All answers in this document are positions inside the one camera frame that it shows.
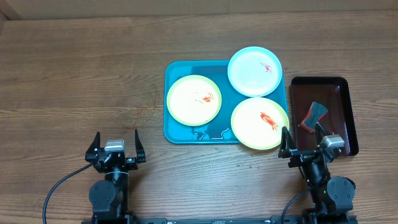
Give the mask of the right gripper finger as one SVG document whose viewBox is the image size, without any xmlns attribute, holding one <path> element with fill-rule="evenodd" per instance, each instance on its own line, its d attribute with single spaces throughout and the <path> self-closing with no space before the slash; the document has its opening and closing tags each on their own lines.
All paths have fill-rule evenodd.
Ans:
<svg viewBox="0 0 398 224">
<path fill-rule="evenodd" d="M 297 147 L 286 126 L 282 128 L 281 143 L 278 157 L 292 157 L 296 155 Z"/>
<path fill-rule="evenodd" d="M 316 135 L 317 142 L 321 142 L 322 139 L 326 136 L 329 136 L 330 133 L 328 131 L 326 131 L 319 122 L 316 122 L 315 123 L 315 135 Z"/>
</svg>

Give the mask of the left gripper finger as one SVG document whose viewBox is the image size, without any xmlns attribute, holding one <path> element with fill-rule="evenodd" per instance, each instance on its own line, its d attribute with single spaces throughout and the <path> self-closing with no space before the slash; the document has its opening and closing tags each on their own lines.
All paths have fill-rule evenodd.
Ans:
<svg viewBox="0 0 398 224">
<path fill-rule="evenodd" d="M 134 137 L 135 137 L 135 147 L 136 147 L 137 157 L 145 157 L 144 147 L 139 139 L 137 130 L 134 131 Z"/>
<path fill-rule="evenodd" d="M 100 132 L 97 132 L 93 142 L 91 143 L 91 145 L 87 149 L 86 153 L 87 154 L 94 154 L 98 150 L 98 148 L 100 147 L 100 142 L 101 142 L 100 141 Z"/>
</svg>

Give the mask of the red and green sponge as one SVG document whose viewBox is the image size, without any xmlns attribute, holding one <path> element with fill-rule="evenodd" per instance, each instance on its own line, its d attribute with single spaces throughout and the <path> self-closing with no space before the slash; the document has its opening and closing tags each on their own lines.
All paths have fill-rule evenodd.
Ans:
<svg viewBox="0 0 398 224">
<path fill-rule="evenodd" d="M 324 115 L 326 115 L 328 109 L 326 106 L 313 101 L 310 105 L 307 114 L 305 115 L 304 119 L 300 123 L 300 127 L 310 133 L 315 132 L 315 124 L 321 120 Z"/>
</svg>

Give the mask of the light blue plate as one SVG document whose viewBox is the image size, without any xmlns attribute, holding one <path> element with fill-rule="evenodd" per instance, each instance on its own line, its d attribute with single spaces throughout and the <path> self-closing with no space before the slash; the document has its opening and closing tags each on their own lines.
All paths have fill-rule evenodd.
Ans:
<svg viewBox="0 0 398 224">
<path fill-rule="evenodd" d="M 271 94 L 279 86 L 282 74 L 277 56 L 263 47 L 245 47 L 237 51 L 228 64 L 230 84 L 248 97 Z"/>
</svg>

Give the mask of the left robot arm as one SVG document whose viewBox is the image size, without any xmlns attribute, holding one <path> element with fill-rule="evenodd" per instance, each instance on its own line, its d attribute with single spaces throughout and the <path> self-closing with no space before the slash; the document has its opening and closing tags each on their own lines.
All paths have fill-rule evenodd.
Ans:
<svg viewBox="0 0 398 224">
<path fill-rule="evenodd" d="M 146 154 L 134 133 L 136 156 L 125 156 L 124 141 L 111 140 L 100 146 L 100 133 L 97 133 L 85 153 L 85 160 L 104 179 L 93 184 L 89 191 L 89 200 L 93 206 L 92 223 L 132 223 L 141 221 L 129 211 L 129 171 L 137 170 L 138 164 L 146 162 Z"/>
</svg>

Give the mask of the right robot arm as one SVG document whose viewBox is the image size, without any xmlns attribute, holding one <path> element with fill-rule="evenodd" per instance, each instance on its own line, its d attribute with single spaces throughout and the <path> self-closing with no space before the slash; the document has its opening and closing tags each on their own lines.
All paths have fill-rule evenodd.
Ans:
<svg viewBox="0 0 398 224">
<path fill-rule="evenodd" d="M 315 123 L 317 148 L 300 151 L 288 129 L 282 128 L 279 158 L 289 158 L 288 166 L 297 167 L 305 179 L 308 189 L 291 199 L 276 223 L 357 223 L 350 216 L 356 184 L 347 177 L 332 177 L 327 165 L 338 158 L 345 142 L 338 134 L 326 132 L 320 123 Z M 286 216 L 289 207 L 299 198 L 310 194 L 313 207 L 303 210 L 301 215 Z"/>
</svg>

